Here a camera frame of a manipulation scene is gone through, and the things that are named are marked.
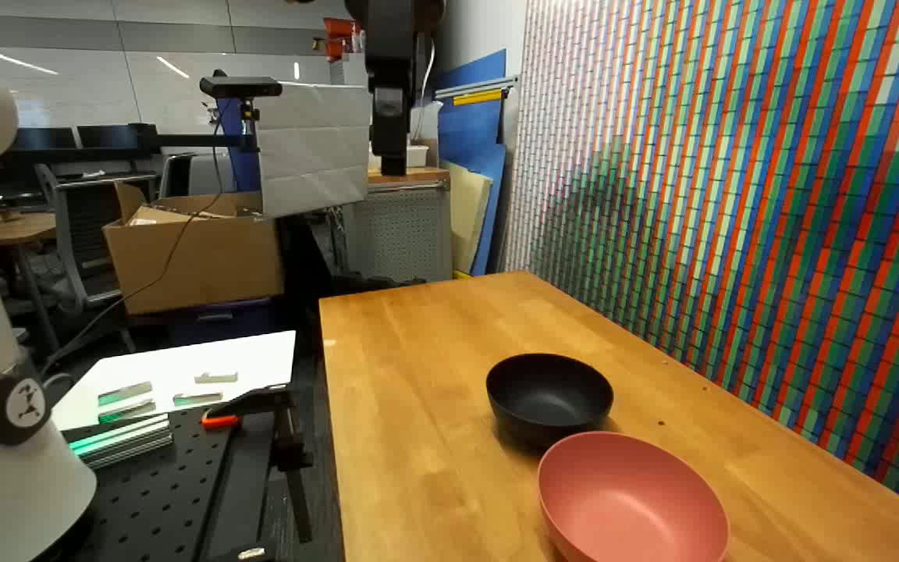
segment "mosaic wall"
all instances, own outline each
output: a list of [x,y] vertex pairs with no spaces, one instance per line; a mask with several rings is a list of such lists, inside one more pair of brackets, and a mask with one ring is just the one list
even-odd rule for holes
[[899,0],[527,0],[510,269],[899,490]]

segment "pink bowl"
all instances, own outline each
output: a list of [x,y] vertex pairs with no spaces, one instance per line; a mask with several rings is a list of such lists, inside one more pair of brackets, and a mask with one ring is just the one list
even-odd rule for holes
[[539,459],[539,496],[564,560],[720,562],[729,514],[665,450],[610,432],[573,435]]

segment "bowl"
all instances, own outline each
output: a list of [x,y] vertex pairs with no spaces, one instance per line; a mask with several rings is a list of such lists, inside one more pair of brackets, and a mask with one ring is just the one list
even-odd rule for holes
[[596,369],[550,353],[510,355],[494,366],[486,397],[505,441],[527,451],[599,427],[612,409],[612,387]]
[[586,432],[539,459],[539,498],[573,562],[723,562],[729,514],[714,490],[673,451]]

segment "computer screen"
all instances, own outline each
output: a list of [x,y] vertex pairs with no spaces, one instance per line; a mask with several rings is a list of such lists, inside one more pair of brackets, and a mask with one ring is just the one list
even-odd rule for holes
[[15,127],[15,141],[10,154],[31,154],[31,151],[76,151],[73,127]]
[[161,131],[157,125],[83,125],[83,146],[88,151],[145,151],[155,154]]

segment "black bowl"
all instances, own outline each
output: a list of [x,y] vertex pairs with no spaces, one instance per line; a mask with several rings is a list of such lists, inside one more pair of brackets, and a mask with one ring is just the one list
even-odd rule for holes
[[511,355],[494,366],[486,397],[499,432],[530,451],[599,427],[612,409],[612,387],[596,369],[550,353]]

